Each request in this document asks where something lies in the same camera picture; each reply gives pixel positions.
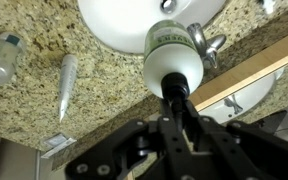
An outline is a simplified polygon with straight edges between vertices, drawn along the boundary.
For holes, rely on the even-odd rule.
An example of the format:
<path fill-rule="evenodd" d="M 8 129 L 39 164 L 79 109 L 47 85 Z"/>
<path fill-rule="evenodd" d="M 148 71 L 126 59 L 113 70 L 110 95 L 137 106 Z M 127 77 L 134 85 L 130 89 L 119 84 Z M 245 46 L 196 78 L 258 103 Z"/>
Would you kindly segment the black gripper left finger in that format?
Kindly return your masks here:
<path fill-rule="evenodd" d="M 135 180 L 180 180 L 176 165 L 183 139 L 167 100 L 161 101 L 161 110 L 157 120 L 130 120 L 75 158 L 65 168 L 66 180 L 123 180 L 151 153 L 157 159 Z"/>

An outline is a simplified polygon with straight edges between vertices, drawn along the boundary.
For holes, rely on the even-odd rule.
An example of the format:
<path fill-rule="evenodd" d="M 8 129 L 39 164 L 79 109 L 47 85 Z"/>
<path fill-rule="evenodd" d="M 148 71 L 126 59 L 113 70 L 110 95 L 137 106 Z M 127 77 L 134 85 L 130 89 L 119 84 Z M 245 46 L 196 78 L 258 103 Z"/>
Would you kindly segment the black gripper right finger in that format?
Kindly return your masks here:
<path fill-rule="evenodd" d="M 226 126 L 183 102 L 183 128 L 197 153 L 209 152 L 226 180 L 288 180 L 288 142 L 254 125 Z"/>

